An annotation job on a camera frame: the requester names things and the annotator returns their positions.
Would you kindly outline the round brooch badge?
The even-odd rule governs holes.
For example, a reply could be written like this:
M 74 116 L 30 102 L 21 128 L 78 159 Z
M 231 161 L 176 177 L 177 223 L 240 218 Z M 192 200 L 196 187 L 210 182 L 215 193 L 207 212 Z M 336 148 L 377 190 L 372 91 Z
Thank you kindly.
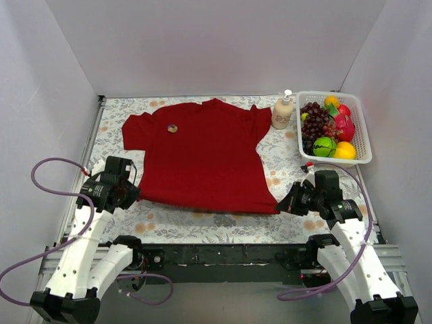
M 168 132 L 176 133 L 178 131 L 178 127 L 175 124 L 171 124 L 167 127 Z

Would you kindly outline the red t-shirt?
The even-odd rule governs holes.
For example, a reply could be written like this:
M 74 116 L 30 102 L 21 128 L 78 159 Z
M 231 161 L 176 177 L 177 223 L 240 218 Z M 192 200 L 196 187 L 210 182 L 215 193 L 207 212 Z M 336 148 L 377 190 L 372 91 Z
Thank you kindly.
M 275 215 L 257 153 L 270 108 L 242 109 L 219 99 L 130 115 L 124 149 L 144 152 L 141 200 L 204 211 Z M 176 133 L 167 127 L 175 124 Z

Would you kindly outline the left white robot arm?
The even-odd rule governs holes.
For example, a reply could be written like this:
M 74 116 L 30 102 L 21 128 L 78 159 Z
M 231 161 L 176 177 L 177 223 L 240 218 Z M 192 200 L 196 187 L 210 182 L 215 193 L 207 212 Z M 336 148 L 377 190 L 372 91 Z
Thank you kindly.
M 61 258 L 45 288 L 34 292 L 30 306 L 48 323 L 94 323 L 101 299 L 124 270 L 138 269 L 144 260 L 141 241 L 119 236 L 105 256 L 95 261 L 99 241 L 116 210 L 126 210 L 140 190 L 130 181 L 137 173 L 130 159 L 109 156 L 86 174 L 79 193 L 71 232 L 59 246 Z

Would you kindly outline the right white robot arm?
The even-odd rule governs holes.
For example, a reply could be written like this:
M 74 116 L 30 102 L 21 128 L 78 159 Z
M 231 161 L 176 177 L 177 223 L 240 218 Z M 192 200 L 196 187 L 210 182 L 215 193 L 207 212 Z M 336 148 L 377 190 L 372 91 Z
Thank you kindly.
M 418 304 L 405 296 L 381 263 L 369 237 L 372 222 L 364 221 L 356 202 L 345 199 L 338 173 L 304 165 L 303 180 L 294 182 L 278 211 L 305 216 L 317 212 L 330 233 L 310 236 L 305 259 L 324 269 L 330 283 L 282 292 L 280 301 L 302 300 L 337 288 L 350 309 L 351 323 L 414 323 Z

